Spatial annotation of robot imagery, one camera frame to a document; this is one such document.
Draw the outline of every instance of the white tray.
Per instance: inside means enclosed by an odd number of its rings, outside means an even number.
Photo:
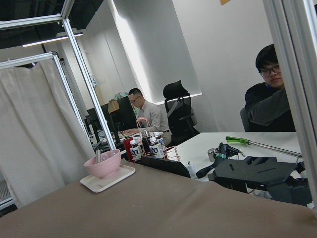
[[[134,172],[135,168],[126,165],[120,165],[117,171],[109,177],[98,178],[93,175],[88,175],[87,177],[81,179],[80,182],[92,192],[102,192],[117,182],[134,174]]]

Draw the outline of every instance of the ceiling light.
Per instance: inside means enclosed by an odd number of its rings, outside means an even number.
[[[83,35],[82,32],[74,34],[75,37],[82,36],[82,35]],[[52,42],[52,41],[59,41],[59,40],[67,39],[67,38],[68,38],[68,36],[58,36],[58,37],[53,38],[53,39],[37,41],[37,42],[33,42],[33,43],[28,43],[28,44],[25,44],[25,45],[22,45],[22,46],[23,47],[34,46],[34,45],[39,45],[39,44],[48,43],[48,42]]]

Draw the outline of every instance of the ceiling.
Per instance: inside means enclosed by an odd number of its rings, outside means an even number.
[[[69,15],[70,25],[85,29],[103,0],[75,0]],[[55,15],[61,13],[64,0],[0,0],[0,21]],[[49,23],[0,30],[0,49],[51,39],[65,32],[62,24]]]

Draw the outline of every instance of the office chair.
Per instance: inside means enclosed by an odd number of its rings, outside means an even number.
[[[171,146],[194,137],[199,132],[194,128],[197,124],[192,110],[190,94],[183,87],[181,80],[167,84],[163,89],[168,126],[172,132]]]
[[[248,119],[247,111],[245,110],[245,108],[242,108],[240,110],[240,117],[244,127],[244,131],[250,132],[250,121]]]

